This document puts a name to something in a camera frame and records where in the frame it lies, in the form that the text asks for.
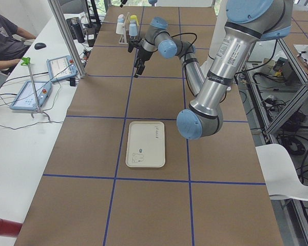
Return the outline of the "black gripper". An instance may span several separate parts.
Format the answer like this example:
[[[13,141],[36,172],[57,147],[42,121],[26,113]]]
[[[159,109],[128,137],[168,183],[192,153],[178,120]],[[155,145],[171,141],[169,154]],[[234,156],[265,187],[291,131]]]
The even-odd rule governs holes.
[[[123,7],[126,3],[127,0],[120,0],[120,7]],[[134,48],[138,50],[137,58],[134,62],[134,67],[137,67],[134,78],[138,78],[138,75],[142,75],[145,69],[144,63],[150,60],[154,53],[154,45],[149,43],[145,38],[131,38],[128,44],[128,52],[131,53]]]

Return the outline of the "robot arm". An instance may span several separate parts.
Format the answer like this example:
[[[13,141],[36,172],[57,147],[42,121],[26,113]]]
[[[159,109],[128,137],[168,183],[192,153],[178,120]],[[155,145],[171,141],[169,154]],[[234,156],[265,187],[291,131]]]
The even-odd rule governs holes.
[[[124,5],[126,5],[127,1],[128,0],[120,0],[120,7],[122,8]],[[151,6],[155,6],[157,2],[158,2],[158,0],[148,0],[148,3]]]
[[[138,50],[134,63],[141,75],[154,52],[164,58],[177,56],[194,99],[177,116],[179,133],[187,139],[216,134],[222,127],[220,101],[243,65],[250,49],[260,40],[280,39],[291,30],[292,1],[228,1],[225,36],[208,72],[204,74],[193,44],[173,38],[167,21],[155,17],[143,38],[131,38],[128,51]]]

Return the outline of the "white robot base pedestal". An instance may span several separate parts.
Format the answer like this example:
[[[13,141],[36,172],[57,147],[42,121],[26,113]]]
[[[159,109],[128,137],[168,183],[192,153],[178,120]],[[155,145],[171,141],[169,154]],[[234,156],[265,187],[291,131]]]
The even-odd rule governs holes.
[[[217,52],[225,37],[224,26],[227,21],[226,4],[227,4],[227,0],[222,0],[220,3],[219,13],[218,13],[210,49],[208,52],[208,57],[207,57],[207,60],[201,66],[201,70],[204,75],[206,75],[209,69],[211,68],[213,61],[216,58]]]

